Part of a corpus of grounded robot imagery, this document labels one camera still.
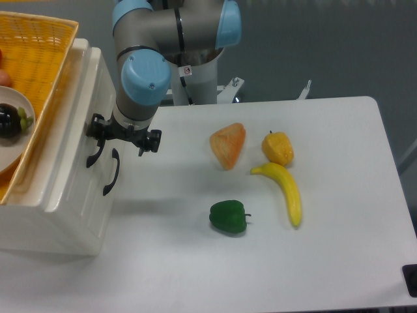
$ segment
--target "green bell pepper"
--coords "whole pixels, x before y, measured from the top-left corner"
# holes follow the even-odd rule
[[[210,208],[210,221],[215,228],[229,233],[241,233],[246,229],[246,217],[243,204],[237,200],[226,200]]]

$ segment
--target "black object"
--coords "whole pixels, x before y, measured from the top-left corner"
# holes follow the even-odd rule
[[[175,14],[175,21],[177,22],[177,33],[178,33],[178,40],[179,40],[179,44],[180,44],[180,50],[181,50],[181,53],[184,53],[185,52],[184,32],[182,31],[180,10],[175,8],[174,9],[174,14]]]
[[[158,50],[148,47],[148,46],[131,46],[131,47],[127,47],[126,49],[123,49],[122,51],[119,52],[119,54],[116,57],[116,61],[118,61],[124,54],[128,53],[128,52],[132,52],[132,51],[136,51],[136,50],[142,50],[142,49],[149,49],[149,50],[153,50],[158,52]]]
[[[18,109],[10,104],[0,104],[0,138],[10,138],[20,134],[20,116]]]
[[[97,151],[97,153],[95,155],[90,155],[87,158],[87,168],[92,166],[98,160],[98,158],[100,158],[100,155],[102,155],[105,143],[106,143],[106,141],[103,140],[103,139],[97,140],[97,147],[99,147],[99,150]]]
[[[411,297],[417,297],[417,264],[410,264],[403,266],[403,274],[405,278],[405,283],[409,290]]]
[[[185,90],[185,93],[187,94],[188,104],[191,105],[191,106],[193,106],[194,105],[194,101],[193,101],[193,98],[190,95],[190,92],[188,91],[187,84],[185,82],[184,76],[181,76],[180,77],[180,81],[181,81],[181,85],[183,86],[183,88]]]
[[[126,142],[132,142],[139,148],[139,156],[144,152],[158,152],[161,141],[162,131],[151,130],[148,127],[140,130],[134,130],[133,125],[124,128],[115,120],[113,114],[110,120],[106,121],[100,114],[94,113],[88,126],[86,135],[97,140],[120,139]]]
[[[116,161],[117,161],[116,172],[115,172],[115,176],[113,178],[113,181],[110,184],[104,186],[104,188],[103,188],[103,196],[105,196],[106,194],[108,194],[111,191],[111,189],[113,189],[113,187],[116,184],[116,180],[117,180],[117,178],[119,176],[120,157],[119,157],[119,153],[117,152],[116,148],[113,148],[113,150],[111,151],[111,157],[112,158],[115,158]]]

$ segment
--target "blue joint cap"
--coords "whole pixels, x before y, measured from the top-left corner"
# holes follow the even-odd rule
[[[226,0],[223,4],[217,30],[216,49],[234,46],[242,38],[242,19],[236,1]]]
[[[124,62],[121,81],[124,91],[134,102],[153,106],[165,98],[171,81],[171,69],[158,52],[140,49],[130,54]]]
[[[130,11],[136,10],[137,8],[147,8],[148,10],[153,11],[152,5],[146,0],[115,0],[117,3],[113,9],[113,29],[116,26],[116,23]]]

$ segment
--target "black handle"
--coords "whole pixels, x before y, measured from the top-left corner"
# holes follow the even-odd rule
[[[403,266],[405,284],[411,297],[417,297],[417,264],[408,264]]]
[[[113,158],[115,158],[116,161],[117,161],[116,173],[115,173],[115,176],[113,178],[113,181],[110,184],[104,186],[104,188],[103,188],[103,196],[105,196],[106,194],[108,194],[111,191],[111,189],[113,189],[113,187],[116,184],[117,177],[119,176],[120,157],[119,157],[119,153],[117,152],[117,150],[115,148],[113,148],[113,150],[111,151],[111,156]]]
[[[97,147],[100,147],[99,150],[97,151],[97,153],[95,155],[90,155],[87,158],[87,168],[89,168],[90,166],[92,166],[97,160],[98,158],[100,158],[100,155],[103,152],[104,149],[104,144],[106,143],[105,139],[99,139],[97,140]]]

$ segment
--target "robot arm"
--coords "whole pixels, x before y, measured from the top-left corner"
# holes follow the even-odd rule
[[[240,12],[230,0],[185,0],[154,10],[146,0],[122,0],[113,11],[120,86],[110,120],[94,114],[87,131],[97,140],[120,139],[157,152],[161,131],[148,127],[169,88],[166,57],[219,49],[241,38]]]

